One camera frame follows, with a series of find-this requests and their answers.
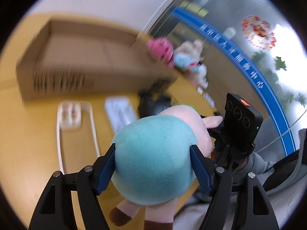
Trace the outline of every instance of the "blue stripe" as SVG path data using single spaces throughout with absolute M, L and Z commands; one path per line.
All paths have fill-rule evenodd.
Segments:
M 251 62 L 251 60 L 238 48 L 233 42 L 223 36 L 223 34 L 204 21 L 195 14 L 186 9 L 177 7 L 172 16 L 176 17 L 183 23 L 187 24 L 201 35 L 208 38 L 215 46 L 217 46 L 228 58 L 230 58 L 235 65 L 240 69 L 243 75 L 248 79 L 255 91 L 261 97 L 266 109 L 276 126 L 279 135 L 283 134 L 289 129 L 289 123 L 277 100 L 270 85 L 262 76 L 258 68 Z M 281 144 L 285 155 L 289 155 L 295 151 L 295 144 L 291 132 L 288 132 L 281 138 Z

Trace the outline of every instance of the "black camera device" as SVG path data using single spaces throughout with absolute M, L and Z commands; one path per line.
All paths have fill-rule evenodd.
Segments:
M 247 151 L 256 138 L 263 117 L 239 95 L 228 93 L 226 98 L 225 130 L 241 151 Z

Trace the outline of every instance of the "bright light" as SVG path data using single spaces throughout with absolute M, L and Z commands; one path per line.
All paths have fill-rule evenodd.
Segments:
M 274 29 L 276 46 L 271 49 L 273 58 L 281 57 L 286 62 L 287 71 L 276 71 L 279 83 L 284 84 L 293 91 L 307 91 L 307 56 L 296 33 L 286 27 L 276 24 Z

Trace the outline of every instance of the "plush toy leg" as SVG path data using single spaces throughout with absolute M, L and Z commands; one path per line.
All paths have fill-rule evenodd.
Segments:
M 113 208 L 109 218 L 115 226 L 126 225 L 140 210 L 141 206 L 124 199 L 120 204 Z
M 172 230 L 177 201 L 175 198 L 162 205 L 146 207 L 144 230 Z

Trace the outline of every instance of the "blue gripper pad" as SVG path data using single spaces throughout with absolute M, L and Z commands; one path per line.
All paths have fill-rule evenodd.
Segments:
M 194 173 L 197 177 L 197 180 L 199 182 L 199 185 L 201 186 L 201 189 L 211 196 L 212 193 L 212 185 L 211 184 L 211 177 L 209 173 L 207 172 L 205 166 L 203 165 L 199 155 L 202 156 L 202 158 L 205 158 L 202 154 L 201 151 L 197 148 L 197 153 L 196 150 L 193 148 L 193 145 L 190 147 L 190 158 L 191 158 L 191 163 L 192 163 L 192 168 L 194 170 Z
M 105 163 L 99 173 L 98 184 L 96 186 L 96 194 L 99 195 L 102 191 L 106 190 L 111 177 L 115 170 L 115 148 L 111 151 L 110 154 L 105 155 Z

